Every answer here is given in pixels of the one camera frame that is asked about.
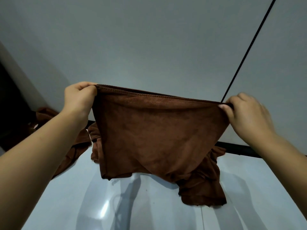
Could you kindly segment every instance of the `brown fabric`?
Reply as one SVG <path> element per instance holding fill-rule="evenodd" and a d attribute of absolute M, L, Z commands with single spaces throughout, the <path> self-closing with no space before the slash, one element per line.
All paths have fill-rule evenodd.
<path fill-rule="evenodd" d="M 188 205 L 223 205 L 215 143 L 229 122 L 217 102 L 96 85 L 88 130 L 102 178 L 155 174 L 179 185 Z"/>
<path fill-rule="evenodd" d="M 58 112 L 50 108 L 47 107 L 39 108 L 38 111 L 36 112 L 36 119 L 38 123 L 37 129 L 43 126 L 49 120 L 51 120 L 57 114 Z M 72 145 L 71 149 L 67 152 L 62 163 L 56 170 L 54 177 L 64 172 L 67 168 L 69 168 L 79 158 L 79 156 L 87 150 L 89 146 L 91 146 L 90 136 L 86 129 L 82 129 L 77 138 L 75 139 L 75 142 Z"/>

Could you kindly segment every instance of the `left hand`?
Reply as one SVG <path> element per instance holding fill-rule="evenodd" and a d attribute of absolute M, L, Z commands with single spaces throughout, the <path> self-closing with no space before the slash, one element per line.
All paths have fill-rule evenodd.
<path fill-rule="evenodd" d="M 75 117 L 81 129 L 87 125 L 88 115 L 97 95 L 97 88 L 94 85 L 97 83 L 82 81 L 65 89 L 65 104 L 61 113 Z"/>

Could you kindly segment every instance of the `right hand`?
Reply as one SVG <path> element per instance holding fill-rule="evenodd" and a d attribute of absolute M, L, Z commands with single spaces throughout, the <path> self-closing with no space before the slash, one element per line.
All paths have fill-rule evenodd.
<path fill-rule="evenodd" d="M 230 97 L 226 103 L 234 109 L 221 104 L 229 122 L 237 135 L 250 146 L 256 146 L 276 135 L 269 111 L 254 97 L 245 93 Z"/>

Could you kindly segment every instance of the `brown cloth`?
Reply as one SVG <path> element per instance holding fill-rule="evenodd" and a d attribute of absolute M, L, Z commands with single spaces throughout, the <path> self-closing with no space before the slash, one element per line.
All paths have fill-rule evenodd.
<path fill-rule="evenodd" d="M 179 185 L 188 205 L 223 205 L 216 159 L 225 153 L 215 143 L 229 122 L 218 102 L 96 85 L 88 130 L 91 158 L 101 177 L 129 177 L 142 172 Z"/>
<path fill-rule="evenodd" d="M 36 112 L 36 119 L 38 122 L 38 128 L 43 126 L 45 123 L 47 123 L 49 120 L 51 120 L 54 116 L 56 116 L 58 112 L 47 108 L 42 107 L 39 108 Z M 68 169 L 78 158 L 79 156 L 84 153 L 89 146 L 91 146 L 91 139 L 86 129 L 82 129 L 75 139 L 74 144 L 72 145 L 71 149 L 67 152 L 65 158 L 63 159 L 62 163 L 56 170 L 53 177 L 56 175 L 64 172 L 66 169 Z"/>

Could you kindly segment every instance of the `cabinet door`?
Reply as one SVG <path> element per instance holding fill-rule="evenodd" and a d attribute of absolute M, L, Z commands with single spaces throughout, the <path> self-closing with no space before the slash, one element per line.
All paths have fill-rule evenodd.
<path fill-rule="evenodd" d="M 270 111 L 276 131 L 307 154 L 307 0 L 276 0 L 228 95 Z M 220 141 L 245 144 L 229 127 Z"/>
<path fill-rule="evenodd" d="M 0 41 L 57 110 L 83 80 L 220 101 L 270 3 L 1 0 Z"/>

